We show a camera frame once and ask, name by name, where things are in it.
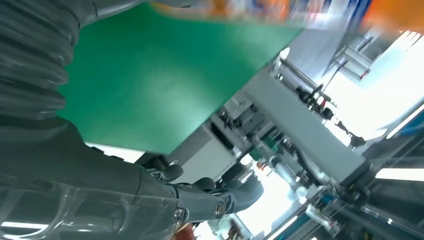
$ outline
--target orange object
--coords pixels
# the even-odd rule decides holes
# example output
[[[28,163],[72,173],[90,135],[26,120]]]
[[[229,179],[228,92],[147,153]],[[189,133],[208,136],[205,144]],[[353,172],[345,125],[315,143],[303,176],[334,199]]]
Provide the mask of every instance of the orange object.
[[[161,12],[185,19],[284,23],[312,29],[381,26],[394,31],[424,32],[424,0],[199,0]]]
[[[377,25],[394,31],[424,32],[423,0],[373,0],[362,20],[363,25]]]

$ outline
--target robotic hand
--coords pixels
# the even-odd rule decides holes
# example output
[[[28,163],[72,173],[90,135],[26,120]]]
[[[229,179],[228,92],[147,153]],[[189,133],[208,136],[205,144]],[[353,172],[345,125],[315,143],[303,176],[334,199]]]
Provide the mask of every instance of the robotic hand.
[[[182,223],[244,210],[262,195],[255,177],[208,193],[154,178],[86,146],[56,116],[81,28],[140,2],[0,2],[1,239],[167,239]]]

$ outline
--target green panel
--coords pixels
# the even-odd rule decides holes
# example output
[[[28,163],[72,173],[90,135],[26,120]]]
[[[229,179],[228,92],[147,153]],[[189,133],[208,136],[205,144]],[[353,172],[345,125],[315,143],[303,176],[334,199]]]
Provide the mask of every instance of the green panel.
[[[85,141],[170,153],[300,31],[141,5],[82,30],[60,114]]]

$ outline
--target metal frame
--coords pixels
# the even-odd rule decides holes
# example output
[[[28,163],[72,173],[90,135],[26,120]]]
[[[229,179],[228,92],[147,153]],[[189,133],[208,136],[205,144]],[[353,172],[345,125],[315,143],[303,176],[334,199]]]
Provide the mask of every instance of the metal frame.
[[[327,175],[348,185],[369,169],[369,163],[344,146],[320,118],[264,69],[242,91]]]

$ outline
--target ceiling light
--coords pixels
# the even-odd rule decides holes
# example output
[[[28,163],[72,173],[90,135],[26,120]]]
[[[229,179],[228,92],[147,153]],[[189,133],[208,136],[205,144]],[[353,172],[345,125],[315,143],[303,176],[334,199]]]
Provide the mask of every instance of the ceiling light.
[[[274,240],[276,237],[278,237],[284,230],[286,230],[290,225],[292,225],[296,219],[298,219],[298,216],[294,216],[291,218],[286,224],[284,224],[280,229],[278,229],[274,234],[269,237],[267,240]]]
[[[376,179],[424,181],[424,168],[383,168]]]
[[[20,228],[20,229],[46,229],[49,225],[5,221],[1,224],[1,226],[6,228]]]

